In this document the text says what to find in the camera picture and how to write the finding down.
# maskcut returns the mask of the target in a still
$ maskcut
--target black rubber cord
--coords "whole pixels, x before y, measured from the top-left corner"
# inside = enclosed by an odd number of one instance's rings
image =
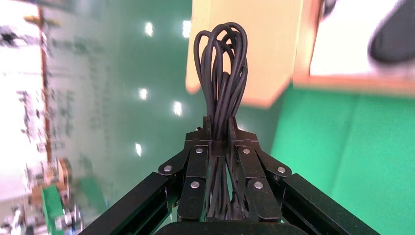
[[[222,39],[219,34],[226,32]],[[199,54],[200,40],[208,37],[208,42]],[[207,116],[210,118],[212,138],[214,141],[224,141],[228,130],[228,120],[236,115],[245,90],[248,76],[246,59],[248,38],[245,30],[237,23],[225,23],[216,26],[212,32],[201,31],[194,41],[194,60],[196,72],[206,100]],[[226,53],[231,61],[231,72],[224,71],[223,54]],[[210,172],[207,180],[207,217],[221,220],[239,219],[247,210],[244,203],[237,198],[230,200],[228,191],[227,171],[230,175],[231,162],[226,156],[212,156],[209,160]],[[231,177],[232,195],[236,195],[236,181]]]

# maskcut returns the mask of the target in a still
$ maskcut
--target cable bundle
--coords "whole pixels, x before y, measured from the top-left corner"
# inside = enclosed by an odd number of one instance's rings
[[[225,36],[218,40],[219,34],[223,31],[226,32]],[[208,42],[200,58],[199,44],[203,36],[208,37]],[[205,95],[207,116],[211,121],[214,141],[224,140],[228,131],[228,120],[236,115],[242,100],[248,75],[247,41],[245,30],[237,23],[220,24],[212,32],[201,31],[196,35],[194,41],[196,72]],[[213,49],[216,54],[212,66]],[[231,60],[230,74],[223,71],[224,53],[227,53]],[[232,181],[232,202],[228,191],[225,159]],[[222,220],[241,218],[244,206],[240,205],[238,197],[235,197],[236,181],[232,176],[233,170],[229,156],[211,155],[209,162],[207,217],[216,217]]]

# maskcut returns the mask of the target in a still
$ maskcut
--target black object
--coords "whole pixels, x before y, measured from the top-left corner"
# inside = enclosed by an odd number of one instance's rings
[[[337,0],[323,0],[322,19],[327,18],[336,6]]]
[[[2,224],[0,224],[0,228],[11,228],[11,225],[8,222],[3,222]]]
[[[375,34],[369,55],[381,63],[396,64],[415,58],[415,0],[403,2]]]
[[[35,235],[35,229],[32,225],[26,227],[26,233],[24,235]]]
[[[226,35],[218,40],[222,31]],[[202,36],[209,40],[200,59]],[[262,151],[255,134],[237,128],[235,114],[248,75],[247,35],[240,25],[220,24],[212,32],[200,32],[194,51],[207,103],[203,128],[187,133],[180,153],[81,235],[151,234],[177,205],[178,222],[156,234],[378,234]],[[223,72],[225,52],[231,60],[231,74]]]
[[[1,39],[11,46],[15,45],[14,40],[18,38],[18,36],[15,33],[2,33],[0,35]]]
[[[212,141],[210,120],[204,117],[203,128],[186,135],[180,153],[160,165],[159,173],[147,176],[81,235],[151,234],[177,204],[178,222],[156,234],[378,234],[263,152],[256,135],[239,130],[234,117],[229,119],[228,131],[224,145]],[[223,222],[206,218],[207,165],[215,151],[225,151],[232,160],[229,173],[237,181],[234,194],[245,206],[246,218]]]

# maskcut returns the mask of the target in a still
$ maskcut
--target white surface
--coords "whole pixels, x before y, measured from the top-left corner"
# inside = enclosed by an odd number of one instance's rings
[[[311,75],[415,74],[408,64],[385,68],[371,62],[370,42],[401,0],[338,0],[333,12],[320,22]]]
[[[18,1],[0,0],[0,26],[15,28],[17,34],[39,36],[38,27],[24,21],[25,15],[38,15],[37,7]],[[41,76],[41,53],[36,46],[22,49],[0,47],[0,201],[26,194],[23,185],[25,164],[29,166],[46,159],[38,153],[36,140],[29,143],[26,134],[20,132],[24,126],[24,105],[19,102],[16,91],[27,91],[34,99],[43,88]],[[43,102],[32,102],[29,110],[44,107]],[[41,118],[30,122],[32,132],[43,125]]]

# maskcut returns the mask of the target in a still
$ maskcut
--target green floor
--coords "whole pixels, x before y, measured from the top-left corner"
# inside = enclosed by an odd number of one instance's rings
[[[414,234],[415,101],[289,88],[272,155],[380,234]]]
[[[109,204],[179,152],[184,135],[202,124],[203,95],[184,87],[182,22],[191,18],[191,2],[72,0],[45,8],[47,18],[62,24],[48,37],[60,40],[47,60],[57,93],[54,138],[65,144],[54,155],[69,158],[75,178],[99,179],[97,191]],[[151,37],[146,22],[154,27]],[[67,47],[79,38],[101,49]],[[292,88],[282,101],[281,115],[280,103],[242,107],[238,124],[381,234],[413,234],[414,101]]]

